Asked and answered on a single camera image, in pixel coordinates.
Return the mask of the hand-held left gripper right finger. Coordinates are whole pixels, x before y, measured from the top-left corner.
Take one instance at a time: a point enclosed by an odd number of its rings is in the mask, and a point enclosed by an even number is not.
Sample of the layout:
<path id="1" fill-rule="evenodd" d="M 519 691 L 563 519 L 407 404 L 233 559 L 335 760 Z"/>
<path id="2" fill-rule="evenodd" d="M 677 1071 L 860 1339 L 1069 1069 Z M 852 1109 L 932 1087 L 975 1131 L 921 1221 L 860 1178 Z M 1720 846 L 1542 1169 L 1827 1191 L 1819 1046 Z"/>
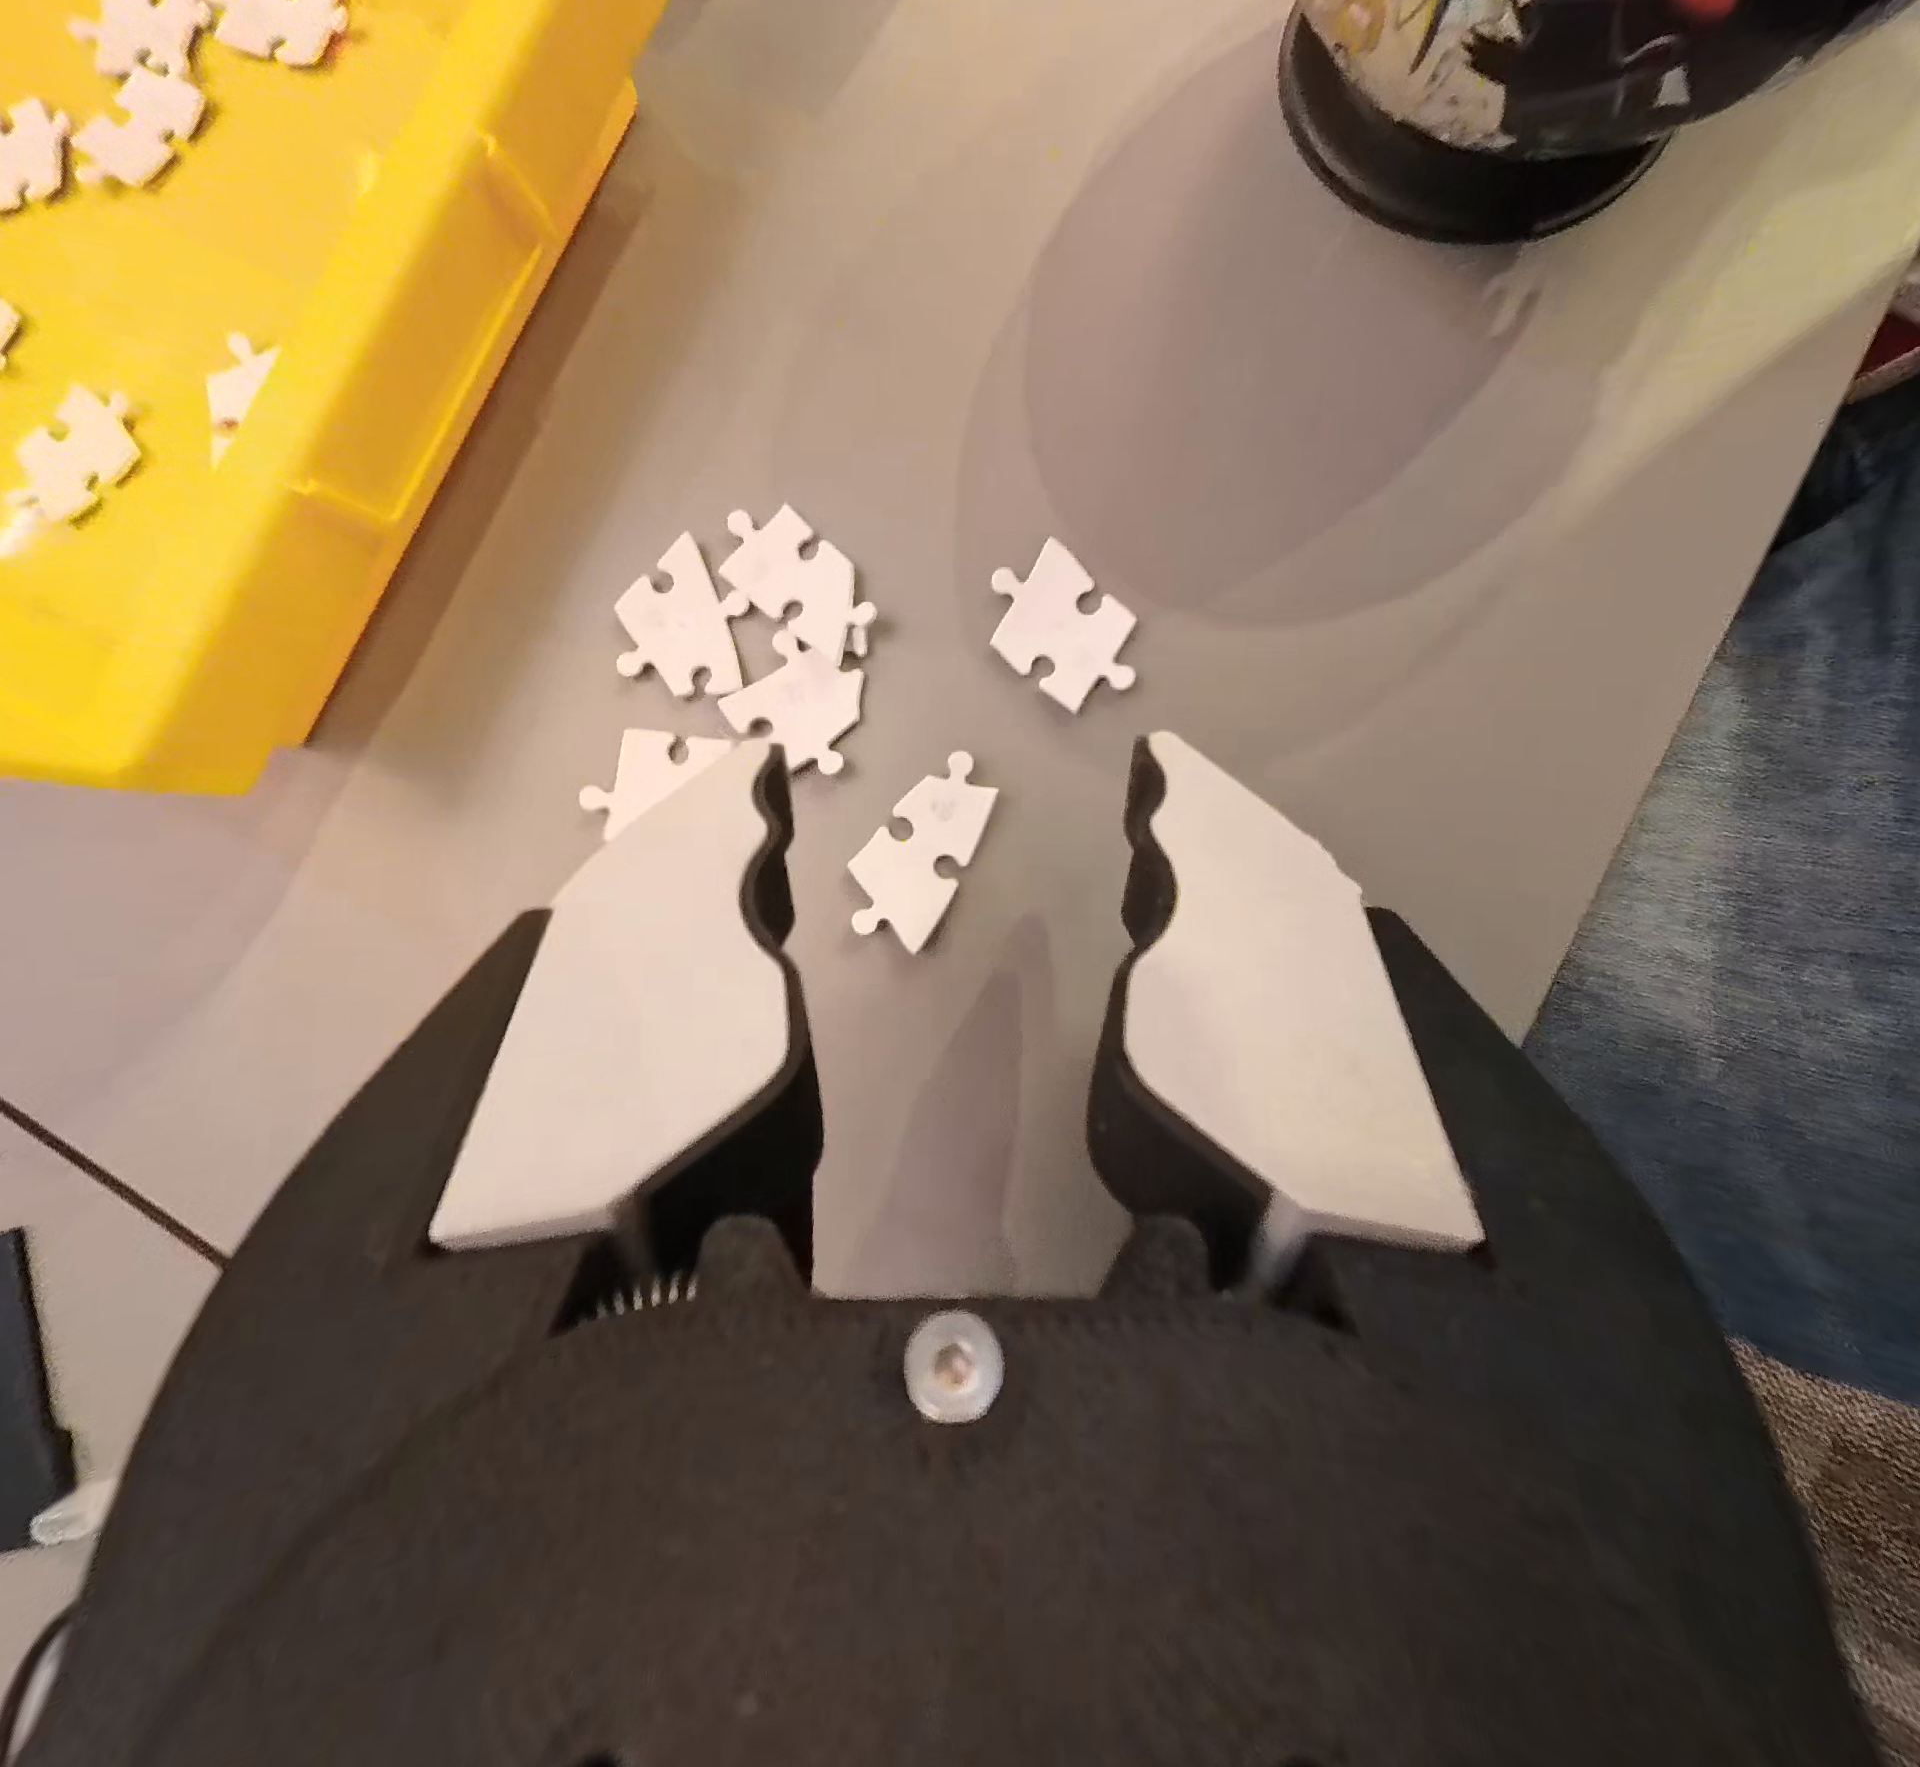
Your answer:
<path id="1" fill-rule="evenodd" d="M 1090 1080 L 1095 1177 L 1185 1223 L 1217 1297 L 1319 1238 L 1475 1253 L 1486 1228 L 1357 883 L 1176 733 L 1137 741 L 1127 950 Z"/>

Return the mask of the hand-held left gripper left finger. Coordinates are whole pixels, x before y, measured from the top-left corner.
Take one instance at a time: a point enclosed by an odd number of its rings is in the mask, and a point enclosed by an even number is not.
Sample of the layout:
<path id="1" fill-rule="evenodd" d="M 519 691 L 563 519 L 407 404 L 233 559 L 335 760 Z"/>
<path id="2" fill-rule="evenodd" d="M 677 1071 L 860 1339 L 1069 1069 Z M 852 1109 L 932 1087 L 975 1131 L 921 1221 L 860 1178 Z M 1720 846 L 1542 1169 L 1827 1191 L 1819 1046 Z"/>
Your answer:
<path id="1" fill-rule="evenodd" d="M 782 751 L 745 741 L 554 897 L 432 1219 L 440 1251 L 615 1228 L 796 1073 Z"/>

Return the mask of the white jigsaw piece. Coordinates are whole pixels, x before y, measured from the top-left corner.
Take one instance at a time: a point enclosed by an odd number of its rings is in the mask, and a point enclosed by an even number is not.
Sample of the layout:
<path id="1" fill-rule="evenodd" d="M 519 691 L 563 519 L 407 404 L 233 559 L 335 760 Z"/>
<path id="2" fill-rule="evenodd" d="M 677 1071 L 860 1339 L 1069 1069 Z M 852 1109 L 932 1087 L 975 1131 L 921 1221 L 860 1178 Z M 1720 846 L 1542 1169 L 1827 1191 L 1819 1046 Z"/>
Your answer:
<path id="1" fill-rule="evenodd" d="M 870 938 L 889 929 L 918 956 L 947 919 L 958 869 L 970 868 L 987 841 L 999 793 L 974 780 L 974 754 L 947 754 L 940 774 L 923 776 L 848 862 L 847 874 L 865 895 L 852 929 Z"/>

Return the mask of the group of white puzzle pieces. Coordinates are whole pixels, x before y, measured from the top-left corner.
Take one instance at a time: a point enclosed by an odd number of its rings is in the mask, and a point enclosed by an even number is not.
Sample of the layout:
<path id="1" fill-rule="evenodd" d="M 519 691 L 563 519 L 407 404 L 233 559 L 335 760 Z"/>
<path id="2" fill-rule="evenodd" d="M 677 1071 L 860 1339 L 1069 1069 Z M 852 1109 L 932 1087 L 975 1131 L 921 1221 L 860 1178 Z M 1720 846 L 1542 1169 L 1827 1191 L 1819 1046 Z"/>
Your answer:
<path id="1" fill-rule="evenodd" d="M 182 162 L 210 120 L 195 76 L 202 38 L 290 72 L 331 61 L 351 27 L 347 0 L 99 0 L 69 35 L 115 83 L 85 122 L 40 99 L 4 107 L 4 219 L 49 209 L 81 189 L 151 191 Z M 141 465 L 135 406 L 119 391 L 69 385 L 49 420 L 24 436 L 18 482 L 4 493 L 4 555 L 76 527 Z"/>
<path id="2" fill-rule="evenodd" d="M 862 725 L 868 656 L 878 623 L 854 558 L 794 505 L 758 521 L 729 514 L 734 548 L 709 565 L 684 532 L 615 601 L 624 679 L 655 678 L 673 699 L 707 703 L 726 735 L 653 728 L 622 733 L 615 776 L 585 787 L 582 808 L 618 841 L 735 745 L 771 741 L 790 774 L 837 777 L 842 743 Z M 991 652 L 1077 716 L 1097 691 L 1129 692 L 1140 619 L 1101 591 L 1067 546 L 1049 537 L 1025 573 L 991 581 L 1003 612 Z"/>

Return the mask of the round black ball stand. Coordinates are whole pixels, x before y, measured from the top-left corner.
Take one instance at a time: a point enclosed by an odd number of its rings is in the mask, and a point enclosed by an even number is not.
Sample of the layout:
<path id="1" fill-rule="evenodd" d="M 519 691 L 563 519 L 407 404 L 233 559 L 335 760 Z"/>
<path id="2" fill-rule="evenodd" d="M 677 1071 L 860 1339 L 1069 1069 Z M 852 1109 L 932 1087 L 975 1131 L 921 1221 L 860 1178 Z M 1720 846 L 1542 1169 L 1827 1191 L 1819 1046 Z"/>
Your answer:
<path id="1" fill-rule="evenodd" d="M 1277 90 L 1315 181 L 1360 219 L 1417 243 L 1546 243 L 1612 209 L 1667 152 L 1667 140 L 1553 159 L 1454 148 L 1367 102 L 1298 7 L 1285 17 Z"/>

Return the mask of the person's blue jeans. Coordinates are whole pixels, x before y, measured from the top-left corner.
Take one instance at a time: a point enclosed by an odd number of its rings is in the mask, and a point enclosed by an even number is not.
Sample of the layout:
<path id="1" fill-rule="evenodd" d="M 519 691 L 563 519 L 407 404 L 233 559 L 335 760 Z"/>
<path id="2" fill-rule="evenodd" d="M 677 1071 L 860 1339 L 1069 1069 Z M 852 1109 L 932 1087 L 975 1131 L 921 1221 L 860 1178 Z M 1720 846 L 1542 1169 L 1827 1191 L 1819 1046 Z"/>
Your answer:
<path id="1" fill-rule="evenodd" d="M 1915 1406 L 1915 382 L 1822 439 L 1527 1049 L 1728 1333 Z"/>

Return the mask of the yellow plastic bin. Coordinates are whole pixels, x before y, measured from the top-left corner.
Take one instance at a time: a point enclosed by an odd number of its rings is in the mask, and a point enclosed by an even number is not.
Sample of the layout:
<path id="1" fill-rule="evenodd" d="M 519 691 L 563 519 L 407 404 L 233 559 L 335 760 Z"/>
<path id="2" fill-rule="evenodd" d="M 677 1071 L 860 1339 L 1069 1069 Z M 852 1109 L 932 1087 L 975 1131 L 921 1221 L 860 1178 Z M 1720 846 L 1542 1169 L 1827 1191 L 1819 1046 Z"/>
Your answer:
<path id="1" fill-rule="evenodd" d="M 4 107 L 85 122 L 99 0 L 4 0 Z M 4 493 L 73 383 L 141 465 L 2 570 L 4 777 L 244 793 L 301 743 L 636 114 L 667 0 L 347 0 L 331 61 L 202 38 L 151 191 L 4 219 Z"/>

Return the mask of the red white badge card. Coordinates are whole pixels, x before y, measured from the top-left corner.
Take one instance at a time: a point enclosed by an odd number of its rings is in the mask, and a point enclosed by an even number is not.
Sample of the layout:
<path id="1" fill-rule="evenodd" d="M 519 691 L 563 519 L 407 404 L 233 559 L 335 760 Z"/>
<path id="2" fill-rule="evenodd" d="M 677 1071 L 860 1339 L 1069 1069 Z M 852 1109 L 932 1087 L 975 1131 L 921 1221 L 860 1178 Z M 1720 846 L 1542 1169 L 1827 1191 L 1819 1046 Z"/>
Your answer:
<path id="1" fill-rule="evenodd" d="M 1918 374 L 1918 277 L 1915 271 L 1894 289 L 1874 338 L 1861 355 L 1859 372 L 1845 391 L 1848 407 L 1902 388 Z"/>

